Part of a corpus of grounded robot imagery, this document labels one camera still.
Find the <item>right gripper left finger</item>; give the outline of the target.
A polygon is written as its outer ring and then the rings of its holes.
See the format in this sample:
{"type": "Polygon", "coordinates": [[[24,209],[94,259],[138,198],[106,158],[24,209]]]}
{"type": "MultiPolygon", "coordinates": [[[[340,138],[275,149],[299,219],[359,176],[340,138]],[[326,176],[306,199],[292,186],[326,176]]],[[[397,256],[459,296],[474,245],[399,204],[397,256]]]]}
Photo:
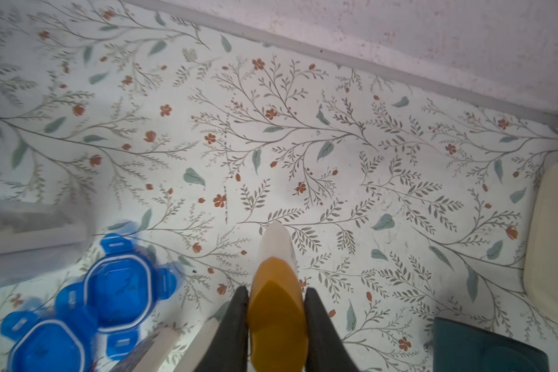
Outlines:
{"type": "Polygon", "coordinates": [[[246,287],[237,288],[208,350],[196,366],[197,371],[247,371],[248,303],[246,287]]]}

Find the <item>clear plastic container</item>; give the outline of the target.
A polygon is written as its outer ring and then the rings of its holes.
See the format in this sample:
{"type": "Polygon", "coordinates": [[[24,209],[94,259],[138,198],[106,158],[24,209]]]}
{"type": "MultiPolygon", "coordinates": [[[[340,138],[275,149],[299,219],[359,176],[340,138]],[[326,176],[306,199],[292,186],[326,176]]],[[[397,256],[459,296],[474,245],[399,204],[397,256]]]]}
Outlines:
{"type": "Polygon", "coordinates": [[[67,197],[47,205],[0,198],[0,288],[75,264],[94,231],[85,202],[67,197]]]}

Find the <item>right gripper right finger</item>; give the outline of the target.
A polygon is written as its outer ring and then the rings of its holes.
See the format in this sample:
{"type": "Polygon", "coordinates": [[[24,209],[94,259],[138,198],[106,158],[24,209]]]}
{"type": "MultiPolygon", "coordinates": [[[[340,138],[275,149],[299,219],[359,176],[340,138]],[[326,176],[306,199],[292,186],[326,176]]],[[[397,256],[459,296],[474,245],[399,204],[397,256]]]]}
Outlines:
{"type": "Polygon", "coordinates": [[[308,288],[305,293],[304,309],[308,333],[306,371],[358,372],[358,368],[347,353],[318,292],[308,288]]]}

